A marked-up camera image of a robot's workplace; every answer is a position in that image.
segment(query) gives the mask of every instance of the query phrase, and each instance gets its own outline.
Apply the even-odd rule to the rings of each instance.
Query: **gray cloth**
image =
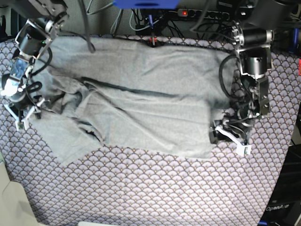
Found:
[[[218,79],[227,53],[92,42],[94,54],[79,38],[55,40],[51,66],[34,78],[50,103],[42,119],[32,117],[31,123],[63,165],[103,144],[210,158],[210,122],[229,101]],[[234,69],[234,61],[224,69],[228,90]]]

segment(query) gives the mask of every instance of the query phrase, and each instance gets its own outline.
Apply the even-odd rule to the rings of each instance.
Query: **blue object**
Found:
[[[259,221],[259,224],[258,224],[258,225],[268,225],[268,223],[265,222],[265,221]]]
[[[180,0],[115,0],[119,8],[175,9]]]
[[[150,27],[152,28],[154,26],[154,22],[152,20],[152,15],[149,15],[149,20],[150,20]]]
[[[292,46],[288,50],[290,53],[296,53],[297,52],[298,38],[299,38],[299,29],[294,28],[294,30],[293,30],[293,43],[292,43]]]

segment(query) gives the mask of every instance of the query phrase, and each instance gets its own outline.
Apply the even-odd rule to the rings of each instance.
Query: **patterned tablecloth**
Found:
[[[131,40],[148,37],[126,36]],[[228,43],[158,38],[162,44],[232,50]],[[9,72],[13,42],[0,44],[0,71]],[[256,123],[252,154],[235,154],[220,143],[211,161],[104,146],[61,167],[39,132],[16,132],[0,104],[0,150],[11,180],[21,183],[39,222],[75,226],[255,226],[272,194],[294,130],[301,101],[299,59],[273,53],[269,74],[270,115]]]

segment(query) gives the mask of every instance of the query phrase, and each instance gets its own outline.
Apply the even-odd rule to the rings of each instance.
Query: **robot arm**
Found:
[[[0,0],[0,4],[10,5],[28,18],[16,37],[18,50],[13,55],[11,72],[1,77],[0,86],[1,95],[11,102],[5,108],[15,118],[17,130],[27,130],[30,115],[39,113],[45,101],[30,96],[42,87],[40,82],[29,85],[30,78],[37,74],[32,70],[46,51],[52,57],[49,46],[68,19],[67,6],[62,0]]]
[[[238,145],[238,154],[244,156],[250,153],[248,139],[254,121],[269,113],[269,80],[266,72],[272,68],[270,47],[274,38],[273,30],[298,3],[301,0],[259,0],[248,19],[234,21],[233,45],[246,95],[230,101],[234,114],[227,114],[222,120],[212,123],[211,143],[231,140]]]

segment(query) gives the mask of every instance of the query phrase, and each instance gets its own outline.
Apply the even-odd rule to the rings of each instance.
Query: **power strip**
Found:
[[[176,10],[175,12],[178,13],[179,17],[186,17],[186,18],[199,18],[202,15],[202,10],[196,10],[196,9],[185,9],[180,8]],[[222,19],[223,21],[230,21],[230,13],[226,12],[218,12],[218,11],[210,11],[208,10],[206,12],[205,19],[212,19],[212,20],[219,20]]]

